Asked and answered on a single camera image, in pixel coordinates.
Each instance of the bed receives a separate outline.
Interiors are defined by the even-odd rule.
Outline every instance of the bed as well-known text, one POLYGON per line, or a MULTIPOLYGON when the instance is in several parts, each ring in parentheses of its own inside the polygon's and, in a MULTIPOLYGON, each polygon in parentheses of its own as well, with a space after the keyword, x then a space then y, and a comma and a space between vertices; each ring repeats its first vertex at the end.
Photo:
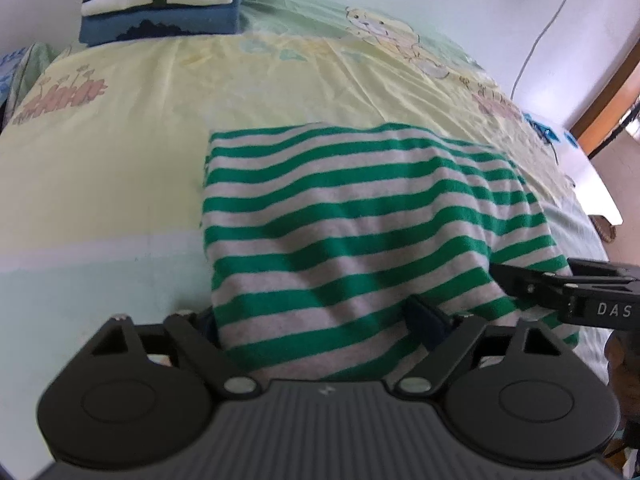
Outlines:
MULTIPOLYGON (((324 0, 245 0, 244 32, 61 54, 0 136, 0 462, 50 460, 47 383, 111 315, 158 322, 210 305, 200 229, 211 131, 406 123, 505 152, 566 256, 606 259, 520 110, 434 30, 324 0)), ((603 379, 606 330, 576 352, 603 379)))

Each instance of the green and gray striped fabric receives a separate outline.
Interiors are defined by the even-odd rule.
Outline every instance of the green and gray striped fabric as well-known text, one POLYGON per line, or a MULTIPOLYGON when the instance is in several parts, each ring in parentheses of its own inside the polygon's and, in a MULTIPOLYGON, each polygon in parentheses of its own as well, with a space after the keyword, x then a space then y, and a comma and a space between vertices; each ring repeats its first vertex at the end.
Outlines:
POLYGON ((542 208, 490 146, 424 128, 327 124, 216 132, 203 227, 223 349, 258 380, 393 383, 426 355, 401 303, 496 324, 542 319, 505 297, 489 262, 567 272, 542 208))

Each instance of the electrical cable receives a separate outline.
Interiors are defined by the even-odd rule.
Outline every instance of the electrical cable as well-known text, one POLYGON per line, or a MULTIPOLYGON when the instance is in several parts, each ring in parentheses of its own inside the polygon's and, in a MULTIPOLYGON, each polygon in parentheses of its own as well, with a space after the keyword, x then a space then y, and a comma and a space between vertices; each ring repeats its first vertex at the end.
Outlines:
POLYGON ((558 152, 556 152, 556 147, 553 144, 553 141, 549 143, 551 149, 554 150, 554 157, 556 158, 556 166, 560 166, 560 161, 558 160, 558 152))
POLYGON ((513 84, 513 88, 511 89, 511 100, 512 101, 513 101, 513 96, 516 93, 516 88, 518 87, 518 83, 520 82, 520 78, 522 78, 522 75, 524 74, 524 71, 526 70, 527 65, 529 64, 529 61, 531 60, 531 57, 533 56, 533 53, 535 52, 536 47, 538 46, 538 43, 540 42, 542 37, 546 34, 546 32, 551 28, 551 25, 554 24, 554 22, 558 18, 560 12, 562 11, 562 9, 564 8, 564 5, 566 3, 567 3, 567 0, 562 0, 562 3, 560 4, 560 7, 558 7, 558 10, 556 10, 556 13, 553 15, 551 20, 546 24, 546 27, 542 30, 542 32, 540 32, 539 36, 536 38, 536 41, 534 41, 533 46, 531 47, 531 50, 529 51, 529 55, 527 56, 527 59, 524 60, 524 63, 522 64, 522 68, 520 69, 520 73, 518 74, 518 77, 516 78, 516 81, 513 84))
POLYGON ((631 108, 629 113, 626 115, 626 118, 618 126, 616 126, 613 129, 613 131, 609 134, 609 137, 604 139, 600 143, 600 145, 589 154, 589 160, 591 160, 594 156, 596 156, 598 153, 600 153, 602 150, 604 150, 607 146, 609 146, 610 143, 612 143, 614 140, 616 140, 616 138, 619 136, 619 134, 624 132, 626 127, 629 126, 629 124, 631 124, 638 117, 640 117, 640 101, 638 101, 634 105, 634 107, 631 108))
POLYGON ((617 447, 616 449, 614 449, 613 451, 611 451, 610 453, 607 453, 604 458, 611 458, 614 455, 617 455, 618 453, 620 453, 621 451, 624 451, 626 449, 626 446, 622 445, 620 447, 617 447))

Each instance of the metal bolt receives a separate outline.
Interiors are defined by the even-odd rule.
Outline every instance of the metal bolt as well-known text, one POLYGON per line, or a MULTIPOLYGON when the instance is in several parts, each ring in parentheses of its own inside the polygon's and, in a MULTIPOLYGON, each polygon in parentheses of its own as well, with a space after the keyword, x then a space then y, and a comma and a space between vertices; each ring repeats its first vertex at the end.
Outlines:
POLYGON ((323 394, 325 397, 335 393, 335 388, 330 385, 326 385, 318 390, 318 393, 323 394))
POLYGON ((250 394, 258 387, 251 377, 231 377, 224 384, 225 390, 231 394, 250 394))
POLYGON ((405 377, 398 387, 406 394, 425 394, 431 390, 431 383, 423 377, 405 377))

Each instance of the wooden door frame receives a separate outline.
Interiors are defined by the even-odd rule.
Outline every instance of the wooden door frame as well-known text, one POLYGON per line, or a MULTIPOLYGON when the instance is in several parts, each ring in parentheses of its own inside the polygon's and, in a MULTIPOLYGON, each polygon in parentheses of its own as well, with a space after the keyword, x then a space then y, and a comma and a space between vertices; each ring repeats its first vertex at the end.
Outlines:
POLYGON ((639 94, 640 40, 604 90, 570 129, 587 155, 618 125, 639 94))

